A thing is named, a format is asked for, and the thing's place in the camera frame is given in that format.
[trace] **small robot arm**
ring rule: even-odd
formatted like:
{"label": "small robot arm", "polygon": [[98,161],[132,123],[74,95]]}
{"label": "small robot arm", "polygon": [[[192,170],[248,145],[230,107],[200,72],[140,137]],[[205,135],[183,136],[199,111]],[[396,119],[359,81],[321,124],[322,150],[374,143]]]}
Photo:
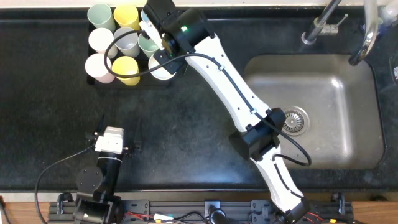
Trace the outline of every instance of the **small robot arm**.
{"label": "small robot arm", "polygon": [[[252,92],[198,9],[182,13],[172,0],[148,0],[144,12],[150,21],[142,21],[140,26],[161,49],[154,55],[155,59],[164,63],[180,55],[192,55],[185,57],[185,61],[209,83],[228,109],[237,129],[229,139],[235,149],[260,170],[272,201],[282,212],[277,219],[280,223],[295,223],[301,219],[310,206],[295,186],[283,159],[276,156],[281,153],[277,136],[285,122],[283,111],[270,109]],[[219,65],[195,56],[197,54],[209,56]],[[182,64],[176,62],[165,69],[174,73]]]}

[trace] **faucet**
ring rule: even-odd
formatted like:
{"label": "faucet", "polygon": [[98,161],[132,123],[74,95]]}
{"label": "faucet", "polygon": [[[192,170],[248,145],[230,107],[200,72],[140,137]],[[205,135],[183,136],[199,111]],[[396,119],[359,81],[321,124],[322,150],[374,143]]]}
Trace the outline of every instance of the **faucet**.
{"label": "faucet", "polygon": [[[326,24],[327,20],[337,8],[341,0],[331,0],[325,10],[321,13],[318,18],[315,18],[313,24],[308,32],[304,32],[301,36],[304,44],[314,44],[319,35],[335,35],[338,32],[338,26],[347,18],[345,17],[339,21],[336,25]],[[365,19],[366,19],[366,30],[364,40],[360,48],[349,58],[348,62],[351,65],[357,65],[362,61],[367,54],[371,51],[374,42],[376,41],[378,32],[378,13],[377,13],[377,1],[376,0],[364,0],[365,8]]]}

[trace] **white wall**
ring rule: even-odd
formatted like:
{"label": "white wall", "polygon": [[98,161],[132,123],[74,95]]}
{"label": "white wall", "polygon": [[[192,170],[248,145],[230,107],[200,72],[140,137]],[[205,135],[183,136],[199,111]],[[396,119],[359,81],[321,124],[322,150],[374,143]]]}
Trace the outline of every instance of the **white wall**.
{"label": "white wall", "polygon": [[[392,0],[377,0],[386,5]],[[146,0],[0,0],[0,8],[13,7],[90,7],[96,3],[117,6],[133,2],[143,6]],[[330,0],[174,0],[177,6],[324,6]],[[362,5],[363,0],[343,0],[341,6]]]}

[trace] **drain strainer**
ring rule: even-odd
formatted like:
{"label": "drain strainer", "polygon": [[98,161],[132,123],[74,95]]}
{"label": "drain strainer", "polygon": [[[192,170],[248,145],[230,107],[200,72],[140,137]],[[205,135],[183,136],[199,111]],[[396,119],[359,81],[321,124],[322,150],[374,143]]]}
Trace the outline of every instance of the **drain strainer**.
{"label": "drain strainer", "polygon": [[310,119],[303,109],[292,106],[284,109],[284,113],[286,115],[286,121],[284,123],[286,134],[298,136],[307,130]]}

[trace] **sink basin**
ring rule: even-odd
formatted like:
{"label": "sink basin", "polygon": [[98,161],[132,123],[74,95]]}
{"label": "sink basin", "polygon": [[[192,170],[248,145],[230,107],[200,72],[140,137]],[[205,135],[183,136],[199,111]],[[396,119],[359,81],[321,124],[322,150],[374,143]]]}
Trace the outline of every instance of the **sink basin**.
{"label": "sink basin", "polygon": [[[349,55],[261,55],[244,79],[271,108],[286,114],[284,130],[311,155],[312,169],[371,169],[384,154],[373,71]],[[283,137],[282,153],[305,161]],[[300,166],[285,161],[287,167]]]}

